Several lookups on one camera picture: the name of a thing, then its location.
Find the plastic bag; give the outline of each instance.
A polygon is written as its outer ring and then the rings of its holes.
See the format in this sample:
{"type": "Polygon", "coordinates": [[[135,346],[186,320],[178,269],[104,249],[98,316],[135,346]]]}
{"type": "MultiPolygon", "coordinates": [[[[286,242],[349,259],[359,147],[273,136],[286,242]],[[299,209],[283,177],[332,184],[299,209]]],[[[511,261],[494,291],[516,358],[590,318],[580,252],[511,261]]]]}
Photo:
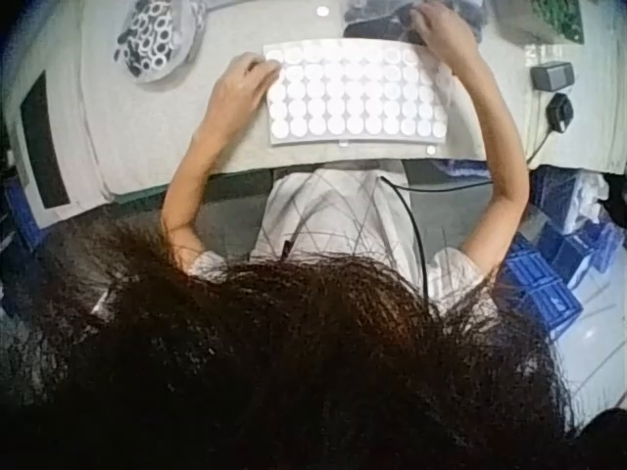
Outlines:
{"type": "MultiPolygon", "coordinates": [[[[343,0],[344,37],[386,39],[423,46],[424,41],[411,26],[410,9],[422,0],[343,0]]],[[[482,0],[442,0],[470,25],[477,42],[487,23],[482,0]]]]}
{"type": "Polygon", "coordinates": [[[138,83],[156,81],[192,62],[205,31],[203,0],[137,0],[114,56],[138,83]]]}

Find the person's right arm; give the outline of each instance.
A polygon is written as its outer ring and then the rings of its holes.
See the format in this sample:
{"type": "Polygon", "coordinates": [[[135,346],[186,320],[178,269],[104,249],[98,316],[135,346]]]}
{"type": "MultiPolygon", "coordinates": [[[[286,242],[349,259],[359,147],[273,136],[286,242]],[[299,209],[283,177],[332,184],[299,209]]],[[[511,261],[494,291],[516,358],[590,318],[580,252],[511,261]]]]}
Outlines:
{"type": "Polygon", "coordinates": [[[488,274],[505,258],[529,201],[529,173],[520,136],[466,22],[437,1],[422,3],[412,15],[429,49],[467,90],[479,118],[494,190],[461,250],[488,274]]]}

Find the black device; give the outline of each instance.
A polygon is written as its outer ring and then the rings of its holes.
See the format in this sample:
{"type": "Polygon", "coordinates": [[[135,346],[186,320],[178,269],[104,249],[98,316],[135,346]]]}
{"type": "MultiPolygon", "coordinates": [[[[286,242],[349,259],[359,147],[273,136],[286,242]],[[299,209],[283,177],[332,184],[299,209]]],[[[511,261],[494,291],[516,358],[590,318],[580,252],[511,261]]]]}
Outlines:
{"type": "Polygon", "coordinates": [[[547,106],[547,119],[551,130],[563,134],[574,117],[575,112],[568,97],[563,93],[555,93],[547,106]]]}
{"type": "Polygon", "coordinates": [[[575,83],[575,70],[569,62],[547,62],[531,68],[533,87],[540,91],[558,91],[575,83]]]}

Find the forearm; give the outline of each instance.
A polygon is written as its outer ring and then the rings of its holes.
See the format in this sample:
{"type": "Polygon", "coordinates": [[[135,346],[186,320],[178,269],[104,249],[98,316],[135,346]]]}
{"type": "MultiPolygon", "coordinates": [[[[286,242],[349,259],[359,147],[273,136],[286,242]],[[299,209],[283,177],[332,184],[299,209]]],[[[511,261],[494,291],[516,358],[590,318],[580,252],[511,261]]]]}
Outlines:
{"type": "Polygon", "coordinates": [[[162,209],[162,226],[166,233],[193,226],[212,167],[224,145],[211,137],[192,138],[172,183],[162,209]]]}
{"type": "Polygon", "coordinates": [[[482,60],[459,76],[474,104],[486,147],[494,198],[518,204],[529,199],[529,174],[518,130],[499,86],[482,60]]]}

